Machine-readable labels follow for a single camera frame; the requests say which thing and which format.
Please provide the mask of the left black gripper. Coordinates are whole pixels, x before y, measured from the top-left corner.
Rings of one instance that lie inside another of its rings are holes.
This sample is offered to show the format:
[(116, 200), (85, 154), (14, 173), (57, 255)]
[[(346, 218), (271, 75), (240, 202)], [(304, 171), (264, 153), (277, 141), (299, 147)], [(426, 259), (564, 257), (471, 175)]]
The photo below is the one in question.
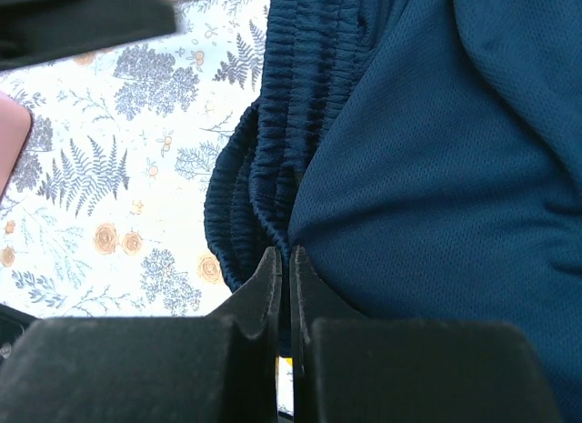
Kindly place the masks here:
[(176, 31), (169, 0), (1, 0), (1, 69)]

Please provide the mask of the navy blue shorts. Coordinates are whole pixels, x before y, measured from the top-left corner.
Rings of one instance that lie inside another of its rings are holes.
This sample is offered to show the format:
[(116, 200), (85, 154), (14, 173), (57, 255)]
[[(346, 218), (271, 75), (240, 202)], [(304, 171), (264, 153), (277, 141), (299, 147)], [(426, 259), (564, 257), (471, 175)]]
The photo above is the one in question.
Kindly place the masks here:
[(504, 320), (581, 419), (581, 0), (271, 0), (205, 231), (372, 317)]

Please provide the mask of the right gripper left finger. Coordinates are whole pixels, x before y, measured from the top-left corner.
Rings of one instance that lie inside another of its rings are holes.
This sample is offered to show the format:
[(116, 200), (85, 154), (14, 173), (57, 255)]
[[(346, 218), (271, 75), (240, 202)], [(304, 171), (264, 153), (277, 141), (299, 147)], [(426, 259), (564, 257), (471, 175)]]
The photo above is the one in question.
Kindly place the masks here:
[(278, 251), (203, 317), (40, 320), (1, 367), (4, 422), (274, 422)]

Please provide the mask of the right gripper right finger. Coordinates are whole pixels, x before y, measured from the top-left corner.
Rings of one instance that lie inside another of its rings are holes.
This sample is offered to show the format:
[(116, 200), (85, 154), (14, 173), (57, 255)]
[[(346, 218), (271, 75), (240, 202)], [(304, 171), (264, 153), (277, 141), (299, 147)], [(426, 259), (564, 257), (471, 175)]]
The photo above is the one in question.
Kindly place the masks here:
[(297, 422), (558, 422), (537, 355), (502, 323), (363, 317), (290, 258)]

